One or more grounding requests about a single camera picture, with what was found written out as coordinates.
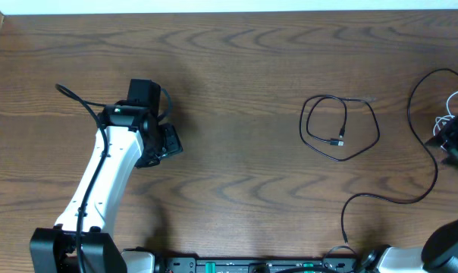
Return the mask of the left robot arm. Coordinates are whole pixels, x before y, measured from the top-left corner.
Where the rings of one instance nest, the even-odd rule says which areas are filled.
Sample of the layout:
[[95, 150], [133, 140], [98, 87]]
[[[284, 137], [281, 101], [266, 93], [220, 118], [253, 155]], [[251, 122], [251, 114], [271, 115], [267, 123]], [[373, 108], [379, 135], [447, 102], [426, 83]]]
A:
[[174, 126], [159, 110], [168, 92], [151, 80], [132, 79], [127, 98], [90, 112], [96, 142], [80, 184], [51, 228], [30, 239], [36, 272], [163, 272], [163, 262], [137, 247], [113, 241], [116, 217], [130, 174], [182, 152]]

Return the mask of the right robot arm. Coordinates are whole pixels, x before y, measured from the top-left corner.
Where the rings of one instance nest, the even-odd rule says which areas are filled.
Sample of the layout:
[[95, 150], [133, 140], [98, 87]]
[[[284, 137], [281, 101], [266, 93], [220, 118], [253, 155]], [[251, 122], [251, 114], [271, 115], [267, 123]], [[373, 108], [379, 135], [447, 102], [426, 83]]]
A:
[[[458, 170], [458, 115], [444, 125], [428, 146], [443, 146], [443, 164]], [[383, 246], [364, 256], [358, 272], [458, 272], [458, 220], [438, 228], [422, 248]]]

